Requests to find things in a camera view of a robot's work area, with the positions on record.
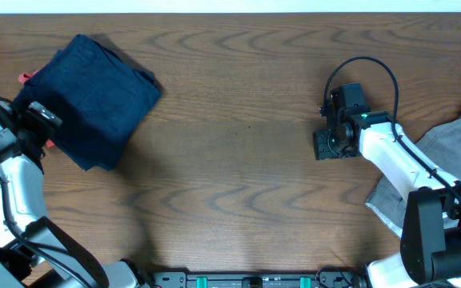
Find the navy blue shorts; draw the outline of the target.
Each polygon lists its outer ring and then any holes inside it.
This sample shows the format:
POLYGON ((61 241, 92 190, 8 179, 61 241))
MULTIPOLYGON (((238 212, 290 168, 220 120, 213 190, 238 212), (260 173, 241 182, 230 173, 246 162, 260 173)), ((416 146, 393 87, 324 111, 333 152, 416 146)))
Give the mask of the navy blue shorts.
POLYGON ((82 169, 113 170, 160 97, 151 72, 78 34, 24 82, 14 104, 38 102, 58 116, 62 125, 50 139, 82 169))

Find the grey shorts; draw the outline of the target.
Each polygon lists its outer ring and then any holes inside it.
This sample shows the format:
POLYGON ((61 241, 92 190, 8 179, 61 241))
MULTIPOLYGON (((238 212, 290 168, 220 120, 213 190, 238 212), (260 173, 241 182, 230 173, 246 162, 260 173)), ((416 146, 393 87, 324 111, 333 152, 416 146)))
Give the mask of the grey shorts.
MULTIPOLYGON (((416 146, 435 164, 461 180, 461 115, 452 122, 431 128, 416 146)), ((365 205, 397 237, 401 236, 406 203, 386 177, 381 177, 365 205)))

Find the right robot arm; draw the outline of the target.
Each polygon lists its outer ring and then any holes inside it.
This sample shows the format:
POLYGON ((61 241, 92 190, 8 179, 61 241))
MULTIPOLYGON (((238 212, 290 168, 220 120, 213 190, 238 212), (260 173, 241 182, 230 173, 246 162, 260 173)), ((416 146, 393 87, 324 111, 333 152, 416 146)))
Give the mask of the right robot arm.
POLYGON ((400 251, 367 267, 373 287, 415 287, 461 278, 461 181, 406 138, 395 117, 372 111, 358 83, 324 96, 327 126, 314 133, 318 160, 362 156, 406 203, 400 251))

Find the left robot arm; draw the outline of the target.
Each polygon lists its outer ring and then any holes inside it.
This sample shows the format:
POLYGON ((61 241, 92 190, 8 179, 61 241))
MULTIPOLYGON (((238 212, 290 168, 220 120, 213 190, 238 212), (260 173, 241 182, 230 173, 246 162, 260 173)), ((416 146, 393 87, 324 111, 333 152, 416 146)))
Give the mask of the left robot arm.
POLYGON ((126 259, 102 265, 49 218, 43 146, 62 121, 38 102, 18 110, 0 98, 0 287, 23 287, 32 269, 51 269, 33 287, 142 287, 126 259))

